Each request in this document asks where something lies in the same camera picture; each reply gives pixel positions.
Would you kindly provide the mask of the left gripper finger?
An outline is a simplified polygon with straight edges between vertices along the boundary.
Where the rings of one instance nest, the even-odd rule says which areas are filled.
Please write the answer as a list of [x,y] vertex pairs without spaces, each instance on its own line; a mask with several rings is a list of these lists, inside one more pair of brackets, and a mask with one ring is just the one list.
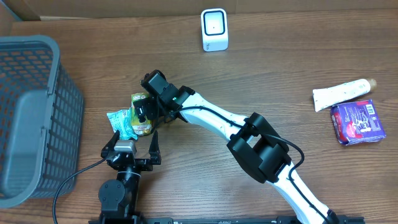
[[152,165],[161,165],[162,157],[159,147],[159,134],[154,131],[152,141],[149,147],[150,161]]
[[100,154],[100,156],[101,156],[102,158],[106,158],[106,157],[108,156],[108,154],[109,154],[111,151],[114,150],[114,147],[115,147],[117,141],[119,140],[119,137],[120,137],[120,131],[117,130],[117,131],[113,134],[112,138],[108,141],[108,143],[102,148],[101,154]]

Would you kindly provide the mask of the teal wet wipes pack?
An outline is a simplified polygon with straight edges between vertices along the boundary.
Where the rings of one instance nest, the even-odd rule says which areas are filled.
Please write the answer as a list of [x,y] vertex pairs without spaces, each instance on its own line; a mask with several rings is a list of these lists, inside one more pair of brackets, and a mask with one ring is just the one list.
[[119,110],[106,114],[114,132],[119,131],[119,138],[122,140],[137,140],[137,134],[131,126],[131,110]]

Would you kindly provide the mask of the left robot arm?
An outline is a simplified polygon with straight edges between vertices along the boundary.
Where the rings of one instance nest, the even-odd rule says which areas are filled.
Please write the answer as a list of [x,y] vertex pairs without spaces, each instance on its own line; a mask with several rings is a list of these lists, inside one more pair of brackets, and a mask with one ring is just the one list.
[[136,203],[141,173],[151,172],[154,165],[161,164],[158,133],[153,134],[149,158],[137,158],[136,152],[135,142],[120,139],[119,131],[102,148],[101,157],[117,171],[117,177],[107,180],[99,188],[101,213],[98,223],[147,223],[142,213],[136,210]]

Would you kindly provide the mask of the white tube gold cap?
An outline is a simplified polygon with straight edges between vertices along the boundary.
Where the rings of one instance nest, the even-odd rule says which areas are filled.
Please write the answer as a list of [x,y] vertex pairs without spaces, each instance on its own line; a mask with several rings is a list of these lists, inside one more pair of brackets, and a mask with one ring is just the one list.
[[342,83],[337,86],[314,89],[312,90],[312,93],[315,112],[319,112],[338,103],[365,95],[373,91],[376,87],[377,81],[375,81],[375,79],[362,78]]

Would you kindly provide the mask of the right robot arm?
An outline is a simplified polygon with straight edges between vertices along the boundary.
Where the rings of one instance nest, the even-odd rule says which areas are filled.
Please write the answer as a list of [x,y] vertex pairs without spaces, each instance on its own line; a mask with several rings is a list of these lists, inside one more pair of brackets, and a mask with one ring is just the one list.
[[217,134],[240,167],[254,180],[273,186],[292,207],[301,223],[338,223],[332,210],[319,201],[299,177],[289,156],[290,141],[281,138],[258,113],[243,116],[230,113],[189,87],[146,87],[163,120],[180,118]]

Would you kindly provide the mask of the green yellow snack pouch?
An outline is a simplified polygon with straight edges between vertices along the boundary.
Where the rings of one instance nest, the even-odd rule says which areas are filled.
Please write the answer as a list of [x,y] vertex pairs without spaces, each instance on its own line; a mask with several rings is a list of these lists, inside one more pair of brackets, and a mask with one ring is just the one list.
[[146,136],[150,134],[150,130],[152,129],[152,121],[145,120],[144,122],[139,121],[139,117],[135,112],[134,102],[138,100],[143,100],[148,98],[148,93],[135,93],[131,95],[131,126],[133,131],[138,136]]

